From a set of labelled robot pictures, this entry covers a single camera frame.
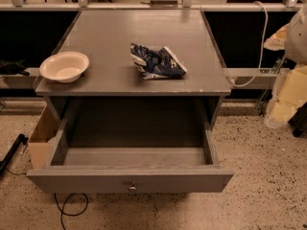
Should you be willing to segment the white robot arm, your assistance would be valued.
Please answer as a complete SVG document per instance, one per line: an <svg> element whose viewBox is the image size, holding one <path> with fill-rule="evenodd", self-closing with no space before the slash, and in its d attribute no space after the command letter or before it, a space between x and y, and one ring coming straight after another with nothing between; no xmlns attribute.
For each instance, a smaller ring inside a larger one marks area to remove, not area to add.
<svg viewBox="0 0 307 230"><path fill-rule="evenodd" d="M284 50L285 58L295 63L288 74L281 71L277 76L266 109L265 125L280 128L307 103L307 4L269 37L264 47L272 51Z"/></svg>

